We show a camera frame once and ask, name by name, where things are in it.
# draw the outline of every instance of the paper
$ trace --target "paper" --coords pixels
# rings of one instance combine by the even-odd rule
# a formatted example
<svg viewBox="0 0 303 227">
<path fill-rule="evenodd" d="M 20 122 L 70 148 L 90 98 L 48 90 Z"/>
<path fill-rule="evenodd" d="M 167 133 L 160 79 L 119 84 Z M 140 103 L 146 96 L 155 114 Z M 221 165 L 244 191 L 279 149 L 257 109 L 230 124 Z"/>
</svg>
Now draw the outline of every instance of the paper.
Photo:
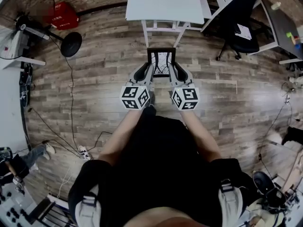
<svg viewBox="0 0 303 227">
<path fill-rule="evenodd" d="M 240 31 L 241 31 L 241 34 L 237 34 L 235 33 L 235 35 L 237 36 L 240 36 L 244 39 L 247 39 L 247 40 L 251 40 L 251 34 L 250 34 L 250 29 L 248 29 L 247 27 L 243 26 L 243 25 L 239 25 L 237 24 Z"/>
</svg>

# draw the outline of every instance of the table leg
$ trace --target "table leg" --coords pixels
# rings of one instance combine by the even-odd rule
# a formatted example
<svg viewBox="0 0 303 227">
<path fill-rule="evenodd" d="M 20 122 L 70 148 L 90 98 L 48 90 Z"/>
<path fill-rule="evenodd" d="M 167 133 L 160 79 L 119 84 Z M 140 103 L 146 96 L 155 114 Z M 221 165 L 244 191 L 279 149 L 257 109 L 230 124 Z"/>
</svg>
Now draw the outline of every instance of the table leg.
<svg viewBox="0 0 303 227">
<path fill-rule="evenodd" d="M 189 26 L 189 23 L 188 23 L 188 22 L 184 23 L 183 27 L 181 28 L 181 32 L 179 33 L 179 36 L 178 36 L 178 38 L 177 38 L 177 40 L 176 40 L 176 42 L 175 42 L 175 44 L 174 44 L 174 48 L 177 47 L 177 45 L 178 45 L 178 43 L 179 43 L 179 41 L 180 41 L 182 35 L 184 34 L 184 31 L 186 30 L 186 28 L 187 28 L 188 26 Z"/>
<path fill-rule="evenodd" d="M 18 57 L 15 60 L 24 61 L 24 62 L 27 62 L 27 63 L 32 63 L 32 64 L 35 64 L 35 65 L 39 65 L 39 66 L 45 66 L 46 65 L 45 61 L 38 61 L 38 60 L 23 57 L 23 56 Z"/>
<path fill-rule="evenodd" d="M 269 43 L 267 45 L 264 45 L 264 46 L 261 46 L 259 51 L 257 52 L 254 52 L 254 53 L 249 53 L 247 55 L 253 55 L 253 54 L 257 54 L 259 52 L 262 52 L 262 51 L 266 51 L 266 50 L 269 50 L 269 49 L 272 49 L 272 48 L 275 48 L 278 46 L 278 43 L 276 41 L 272 42 L 272 43 Z"/>
<path fill-rule="evenodd" d="M 144 33 L 144 39 L 145 39 L 145 45 L 148 48 L 148 37 L 147 37 L 147 30 L 146 30 L 146 20 L 141 20 L 142 27 L 143 27 L 143 33 Z"/>
<path fill-rule="evenodd" d="M 290 59 L 290 60 L 285 60 L 285 61 L 279 61 L 279 64 L 288 64 L 288 63 L 293 63 L 293 62 L 299 62 L 302 61 L 301 59 L 297 58 L 297 59 Z"/>
</svg>

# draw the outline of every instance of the white chair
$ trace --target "white chair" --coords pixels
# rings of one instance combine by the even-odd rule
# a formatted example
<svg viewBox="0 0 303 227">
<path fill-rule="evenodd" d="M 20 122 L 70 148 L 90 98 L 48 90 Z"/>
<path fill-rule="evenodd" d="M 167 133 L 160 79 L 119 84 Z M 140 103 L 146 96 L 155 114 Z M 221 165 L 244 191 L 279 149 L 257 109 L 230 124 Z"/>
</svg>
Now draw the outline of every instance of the white chair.
<svg viewBox="0 0 303 227">
<path fill-rule="evenodd" d="M 203 25 L 202 29 L 200 29 L 201 32 L 203 32 L 203 30 L 205 30 L 205 28 L 210 24 L 210 22 L 231 2 L 232 0 L 217 0 L 218 3 L 218 10 L 216 12 L 214 12 L 214 14 L 211 13 L 209 5 L 207 0 L 200 0 L 201 2 L 201 7 L 202 7 L 202 11 L 203 11 L 203 17 L 207 18 L 208 21 Z"/>
</svg>

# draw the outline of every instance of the electric fan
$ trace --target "electric fan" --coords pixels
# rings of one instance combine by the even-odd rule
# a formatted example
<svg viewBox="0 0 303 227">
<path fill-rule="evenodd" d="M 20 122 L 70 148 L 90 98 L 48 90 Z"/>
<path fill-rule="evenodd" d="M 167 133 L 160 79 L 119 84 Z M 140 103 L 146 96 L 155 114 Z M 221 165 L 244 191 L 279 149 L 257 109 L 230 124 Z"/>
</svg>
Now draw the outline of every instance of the electric fan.
<svg viewBox="0 0 303 227">
<path fill-rule="evenodd" d="M 80 49 L 81 35 L 73 32 L 62 39 L 46 29 L 54 16 L 54 7 L 54 0 L 7 0 L 0 8 L 0 58 L 26 56 L 49 35 L 62 41 L 63 56 L 73 56 Z"/>
</svg>

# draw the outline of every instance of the office chair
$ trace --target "office chair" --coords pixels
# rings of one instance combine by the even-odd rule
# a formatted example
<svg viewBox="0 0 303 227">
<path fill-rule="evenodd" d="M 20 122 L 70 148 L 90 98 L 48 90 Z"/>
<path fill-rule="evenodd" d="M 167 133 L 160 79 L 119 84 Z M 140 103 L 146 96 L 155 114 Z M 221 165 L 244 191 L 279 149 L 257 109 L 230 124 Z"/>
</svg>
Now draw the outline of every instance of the office chair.
<svg viewBox="0 0 303 227">
<path fill-rule="evenodd" d="M 220 55 L 216 58 L 220 60 L 222 53 L 229 45 L 237 55 L 235 58 L 241 58 L 240 53 L 253 53 L 259 51 L 257 38 L 250 26 L 250 16 L 256 0 L 233 0 L 220 13 L 220 34 L 225 40 Z M 235 33 L 241 33 L 238 25 L 243 25 L 250 30 L 251 40 L 239 37 Z"/>
</svg>

